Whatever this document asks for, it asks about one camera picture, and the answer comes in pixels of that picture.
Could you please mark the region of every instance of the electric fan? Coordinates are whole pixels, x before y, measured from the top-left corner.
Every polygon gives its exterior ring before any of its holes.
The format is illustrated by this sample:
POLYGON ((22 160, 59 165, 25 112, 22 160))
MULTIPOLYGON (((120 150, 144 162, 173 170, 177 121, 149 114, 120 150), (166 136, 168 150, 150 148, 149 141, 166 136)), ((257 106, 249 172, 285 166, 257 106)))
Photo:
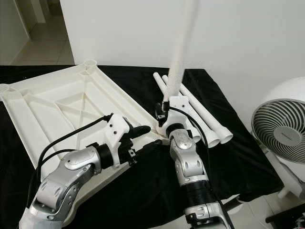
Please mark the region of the electric fan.
POLYGON ((305 199, 305 77, 274 88, 255 110, 252 129, 291 175, 275 168, 285 187, 305 199))

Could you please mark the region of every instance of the table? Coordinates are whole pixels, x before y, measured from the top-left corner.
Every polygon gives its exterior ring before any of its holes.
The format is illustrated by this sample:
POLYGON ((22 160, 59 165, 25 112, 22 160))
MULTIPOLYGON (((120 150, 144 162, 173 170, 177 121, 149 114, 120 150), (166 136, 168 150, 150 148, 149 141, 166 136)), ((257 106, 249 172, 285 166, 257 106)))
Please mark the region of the table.
MULTIPOLYGON (((69 66, 1 66, 0 83, 13 83, 69 66)), ((154 116, 163 95, 153 73, 167 74, 166 68, 99 66, 115 83, 154 116)), ((229 104, 217 83, 203 69, 187 69, 184 85, 234 135, 210 149, 211 174, 219 198, 241 194, 251 201, 281 190, 283 183, 229 104)), ((30 159, 3 105, 0 104, 0 227, 15 228, 25 208, 28 185, 34 171, 30 159)), ((203 143, 197 144, 206 170, 203 143)), ((182 195, 169 147, 161 146, 141 163, 128 169, 77 210, 66 228, 150 228, 183 214, 182 195)))

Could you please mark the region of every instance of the circular hole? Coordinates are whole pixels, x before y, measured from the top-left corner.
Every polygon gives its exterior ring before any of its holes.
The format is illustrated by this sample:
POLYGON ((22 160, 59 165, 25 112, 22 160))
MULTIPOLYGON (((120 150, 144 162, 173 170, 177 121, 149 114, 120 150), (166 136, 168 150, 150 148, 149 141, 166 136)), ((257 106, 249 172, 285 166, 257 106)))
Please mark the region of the circular hole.
POLYGON ((220 143, 220 140, 219 139, 216 139, 214 141, 211 141, 208 146, 209 148, 213 148, 214 146, 216 146, 218 143, 220 143))
POLYGON ((193 136, 194 142, 199 142, 201 140, 200 136, 193 136))
POLYGON ((230 141, 232 139, 233 135, 229 135, 227 137, 225 137, 224 139, 220 140, 221 144, 227 143, 228 141, 230 141))
POLYGON ((85 65, 86 65, 87 67, 92 67, 92 66, 97 65, 97 62, 94 61, 94 60, 88 60, 88 61, 85 61, 85 65))
POLYGON ((8 91, 9 88, 7 84, 0 84, 0 93, 8 91))

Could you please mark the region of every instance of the white wall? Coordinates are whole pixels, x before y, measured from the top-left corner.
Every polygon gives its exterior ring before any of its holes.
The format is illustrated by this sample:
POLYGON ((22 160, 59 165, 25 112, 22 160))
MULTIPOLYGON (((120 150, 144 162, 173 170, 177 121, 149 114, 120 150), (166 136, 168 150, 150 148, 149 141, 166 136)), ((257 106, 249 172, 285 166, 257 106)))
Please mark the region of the white wall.
MULTIPOLYGON (((62 0, 76 64, 168 67, 182 0, 62 0)), ((276 84, 305 76, 304 0, 204 0, 186 67, 205 68, 250 129, 276 84)))
POLYGON ((29 39, 15 0, 1 0, 0 64, 10 64, 29 39))

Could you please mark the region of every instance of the black cable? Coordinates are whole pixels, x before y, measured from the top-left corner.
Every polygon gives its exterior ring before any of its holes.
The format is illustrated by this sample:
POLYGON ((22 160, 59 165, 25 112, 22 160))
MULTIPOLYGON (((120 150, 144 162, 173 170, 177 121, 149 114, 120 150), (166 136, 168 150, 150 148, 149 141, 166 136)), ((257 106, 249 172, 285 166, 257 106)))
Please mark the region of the black cable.
MULTIPOLYGON (((206 148, 206 152, 207 152, 207 157, 208 157, 208 167, 209 167, 209 174, 210 176, 212 176, 212 172, 211 172, 211 163, 210 163, 210 152, 209 152, 209 146, 208 146, 208 141, 206 139, 206 136, 202 130, 202 128, 199 126, 199 124, 195 121, 195 119, 193 117, 191 117, 188 113, 178 109, 178 108, 175 108, 175 107, 169 107, 171 110, 174 110, 174 111, 177 111, 183 115, 185 115, 193 124, 196 125, 197 129, 199 129, 204 141, 203 143, 205 144, 205 148, 206 148)), ((222 208, 223 210, 223 213, 224 213, 224 217, 225 219, 227 220, 228 224, 230 225, 231 229, 234 229, 234 226, 233 226, 233 223, 231 221, 231 218, 229 217, 228 215, 228 212, 226 211, 226 209, 224 208, 224 205, 223 203, 221 202, 221 200, 219 199, 219 197, 216 195, 216 193, 213 191, 213 186, 212 186, 212 180, 209 178, 210 180, 210 187, 211 187, 211 191, 215 194, 216 196, 216 199, 218 201, 218 203, 220 204, 220 207, 222 208)))
POLYGON ((43 157, 45 156, 45 154, 47 153, 47 151, 48 151, 51 147, 53 147, 55 144, 57 144, 57 143, 59 143, 59 142, 65 140, 66 138, 71 137, 72 135, 77 134, 78 132, 83 131, 83 130, 85 130, 85 129, 87 129, 87 128, 89 128, 89 127, 91 127, 91 126, 93 126, 93 125, 95 125, 95 124, 97 124, 97 123, 99 123, 100 121, 103 121, 103 120, 106 120, 106 121, 107 121, 107 120, 109 120, 109 119, 111 118, 111 116, 112 116, 112 115, 103 116, 103 117, 101 117, 101 118, 95 120, 94 122, 89 123, 89 124, 87 124, 87 125, 85 125, 85 126, 79 128, 79 129, 74 130, 74 131, 72 131, 71 133, 69 133, 69 134, 67 134, 67 135, 65 135, 65 136, 63 136, 63 137, 61 137, 61 138, 55 140, 54 142, 50 143, 47 147, 45 147, 44 150, 42 151, 40 157, 39 157, 39 160, 38 160, 37 173, 36 173, 37 185, 39 185, 40 179, 41 179, 41 164, 42 164, 43 157))
MULTIPOLYGON (((62 149, 62 150, 59 150, 59 151, 56 151, 55 153, 52 153, 50 154, 49 156, 47 156, 43 161, 42 161, 42 164, 41 166, 46 163, 51 157, 57 155, 57 154, 60 154, 60 153, 64 153, 64 152, 71 152, 71 151, 74 151, 75 149, 62 149)), ((37 173, 37 168, 35 169, 35 171, 33 172, 31 178, 30 178, 30 185, 29 185, 29 192, 28 192, 28 200, 27 200, 27 205, 26 207, 29 208, 30 205, 31 205, 31 194, 33 192, 33 184, 34 184, 34 179, 35 179, 35 175, 37 173)))

